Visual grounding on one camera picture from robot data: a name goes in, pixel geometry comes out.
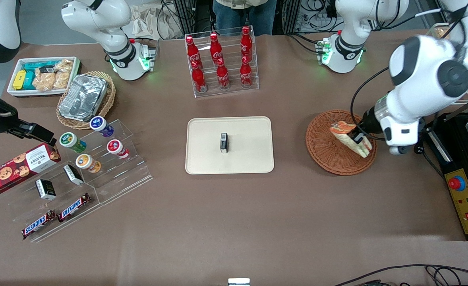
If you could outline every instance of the clear acrylic display stand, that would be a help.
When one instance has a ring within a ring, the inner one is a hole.
[[[114,128],[114,134],[111,137],[105,138],[99,132],[92,132],[81,138],[87,144],[87,148],[83,153],[91,155],[93,159],[102,164],[99,172],[93,174],[87,170],[79,169],[75,166],[75,159],[79,154],[71,149],[58,146],[61,161],[52,169],[37,174],[0,194],[0,201],[6,202],[9,206],[13,231],[18,232],[21,239],[22,234],[20,231],[39,219],[48,210],[60,214],[85,193],[88,193],[91,197],[89,203],[82,206],[64,222],[59,222],[56,218],[29,235],[27,239],[31,242],[38,242],[47,238],[93,210],[111,203],[153,178],[144,159],[137,154],[137,150],[130,139],[133,133],[119,120],[110,123],[110,125]],[[107,143],[112,139],[120,140],[123,146],[129,150],[130,157],[128,159],[119,159],[116,155],[107,152]],[[77,186],[68,179],[63,170],[66,164],[70,164],[80,171],[84,180],[83,184]],[[56,198],[53,201],[40,199],[35,185],[38,179],[52,182],[56,191]]]
[[[218,34],[218,42],[222,46],[223,60],[225,61],[225,67],[229,72],[230,88],[226,91],[220,89],[218,80],[216,78],[216,67],[213,64],[210,53],[210,31],[187,34],[186,36],[192,36],[194,43],[199,49],[201,54],[201,60],[203,63],[203,73],[205,83],[207,84],[207,91],[199,93],[196,91],[193,85],[192,79],[192,90],[195,97],[227,94],[232,92],[246,91],[250,89],[259,88],[259,73],[257,68],[257,49],[255,46],[255,36],[253,34],[253,27],[250,26],[250,37],[252,38],[252,86],[249,89],[243,89],[241,87],[241,29],[243,27],[237,27],[232,29],[220,29],[215,32]],[[188,68],[190,70],[190,78],[192,76],[192,67],[190,61],[188,61]]]

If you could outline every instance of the person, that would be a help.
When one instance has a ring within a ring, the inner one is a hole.
[[[244,26],[248,16],[256,36],[272,34],[275,10],[276,0],[213,0],[216,29]]]

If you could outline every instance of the red bottle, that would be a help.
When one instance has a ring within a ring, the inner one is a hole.
[[[241,58],[241,87],[243,89],[249,89],[252,86],[252,67],[250,67],[249,60],[246,56]]]
[[[218,83],[220,84],[221,90],[226,91],[227,89],[229,89],[229,71],[225,67],[223,58],[218,59],[218,69],[216,69],[216,77],[218,78]]]
[[[199,65],[199,68],[203,68],[201,54],[199,54],[199,49],[193,43],[192,36],[186,36],[186,54],[188,55],[188,60],[190,60],[190,63],[196,61]]]
[[[220,45],[220,43],[218,43],[218,35],[216,33],[214,32],[211,33],[210,38],[211,38],[211,48],[210,48],[211,58],[215,66],[218,66],[218,59],[223,58],[222,46]]]
[[[248,58],[248,62],[252,61],[252,38],[250,37],[250,27],[245,26],[241,30],[241,56]]]
[[[204,74],[199,69],[199,64],[196,61],[191,63],[192,66],[192,78],[193,84],[195,85],[195,90],[198,93],[204,93],[207,91],[207,85],[205,85]]]

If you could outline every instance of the beige jacket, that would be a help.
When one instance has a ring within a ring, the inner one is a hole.
[[[221,5],[232,9],[246,9],[251,6],[259,6],[267,2],[267,0],[215,0]]]

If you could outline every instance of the white storage box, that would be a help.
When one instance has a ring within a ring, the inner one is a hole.
[[[72,71],[70,73],[70,79],[68,80],[68,85],[66,87],[70,87],[70,84],[73,81],[73,78],[77,75],[78,69],[80,66],[80,60],[74,56],[58,56],[55,58],[21,58],[17,61],[15,65],[15,69],[13,70],[12,77],[10,79],[10,83],[8,84],[6,91],[15,96],[15,97],[42,97],[42,96],[57,96],[61,95],[65,92],[66,89],[51,89],[48,91],[38,91],[36,89],[25,91],[25,90],[16,90],[13,88],[13,81],[15,81],[15,76],[17,72],[23,69],[26,63],[36,63],[36,62],[48,62],[49,60],[62,60],[63,58],[67,60],[73,61]]]

